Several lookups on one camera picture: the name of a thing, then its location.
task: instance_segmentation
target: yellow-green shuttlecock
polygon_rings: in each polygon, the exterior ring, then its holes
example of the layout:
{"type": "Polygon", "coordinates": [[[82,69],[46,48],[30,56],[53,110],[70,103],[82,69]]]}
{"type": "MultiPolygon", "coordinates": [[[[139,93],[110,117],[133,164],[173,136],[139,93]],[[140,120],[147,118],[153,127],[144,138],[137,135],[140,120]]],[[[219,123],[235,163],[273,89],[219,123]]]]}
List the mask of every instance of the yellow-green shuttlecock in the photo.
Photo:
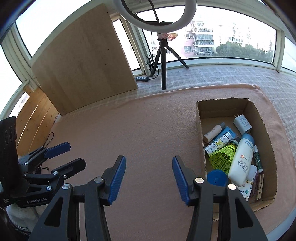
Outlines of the yellow-green shuttlecock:
{"type": "Polygon", "coordinates": [[[209,161],[214,169],[222,170],[228,174],[238,142],[239,137],[230,141],[227,146],[209,156],[209,161]]]}

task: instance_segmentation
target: plaid cloth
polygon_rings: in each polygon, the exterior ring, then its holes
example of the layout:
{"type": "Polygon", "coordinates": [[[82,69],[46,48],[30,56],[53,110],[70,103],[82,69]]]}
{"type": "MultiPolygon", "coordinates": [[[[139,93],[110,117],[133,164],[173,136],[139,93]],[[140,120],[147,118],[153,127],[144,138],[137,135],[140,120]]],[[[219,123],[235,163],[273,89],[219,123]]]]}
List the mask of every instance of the plaid cloth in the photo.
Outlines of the plaid cloth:
{"type": "Polygon", "coordinates": [[[100,109],[131,99],[178,89],[221,84],[254,84],[260,86],[278,112],[285,127],[296,160],[296,78],[272,69],[213,65],[171,69],[167,71],[167,88],[161,90],[161,76],[148,82],[137,82],[138,89],[115,95],[75,110],[63,118],[72,118],[89,109],[100,109]]]}

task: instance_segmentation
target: white ring light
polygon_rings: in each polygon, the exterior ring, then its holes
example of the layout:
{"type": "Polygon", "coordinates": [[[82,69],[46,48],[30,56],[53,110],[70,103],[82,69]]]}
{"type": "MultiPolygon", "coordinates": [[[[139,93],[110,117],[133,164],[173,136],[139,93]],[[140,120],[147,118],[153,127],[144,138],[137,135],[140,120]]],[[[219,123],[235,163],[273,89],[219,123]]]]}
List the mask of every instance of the white ring light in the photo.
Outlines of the white ring light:
{"type": "Polygon", "coordinates": [[[185,0],[184,13],[178,21],[168,25],[157,26],[141,22],[140,20],[130,15],[130,13],[124,8],[121,0],[113,0],[113,3],[117,11],[125,20],[141,29],[157,33],[170,33],[185,27],[193,19],[197,7],[196,0],[185,0]]]}

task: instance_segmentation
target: white power adapter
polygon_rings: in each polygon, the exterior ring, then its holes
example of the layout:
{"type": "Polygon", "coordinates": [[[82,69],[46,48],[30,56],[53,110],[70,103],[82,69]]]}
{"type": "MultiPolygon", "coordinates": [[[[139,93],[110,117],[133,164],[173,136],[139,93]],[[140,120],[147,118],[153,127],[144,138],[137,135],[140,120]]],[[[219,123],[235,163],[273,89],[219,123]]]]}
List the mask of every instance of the white power adapter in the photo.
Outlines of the white power adapter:
{"type": "Polygon", "coordinates": [[[252,129],[252,126],[250,125],[250,123],[244,115],[236,117],[233,121],[233,124],[237,127],[237,129],[242,135],[252,129]]]}

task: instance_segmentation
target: tripod leg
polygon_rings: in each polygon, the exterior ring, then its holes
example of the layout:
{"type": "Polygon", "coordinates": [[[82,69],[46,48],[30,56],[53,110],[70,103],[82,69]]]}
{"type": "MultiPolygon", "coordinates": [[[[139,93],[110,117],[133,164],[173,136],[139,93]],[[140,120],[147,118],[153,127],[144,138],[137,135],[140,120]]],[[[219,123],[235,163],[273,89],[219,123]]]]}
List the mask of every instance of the tripod leg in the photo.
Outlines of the tripod leg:
{"type": "Polygon", "coordinates": [[[158,61],[159,61],[159,57],[160,57],[160,47],[157,50],[157,54],[156,54],[156,57],[155,57],[155,64],[154,64],[153,69],[151,71],[150,77],[155,74],[155,71],[156,71],[156,68],[157,68],[157,65],[158,65],[158,61]]]}
{"type": "Polygon", "coordinates": [[[181,57],[167,44],[166,48],[173,53],[174,56],[176,56],[176,58],[186,67],[189,69],[188,65],[184,62],[183,59],[181,59],[181,57]]]}
{"type": "Polygon", "coordinates": [[[166,52],[164,47],[161,47],[161,89],[166,89],[166,52]]]}

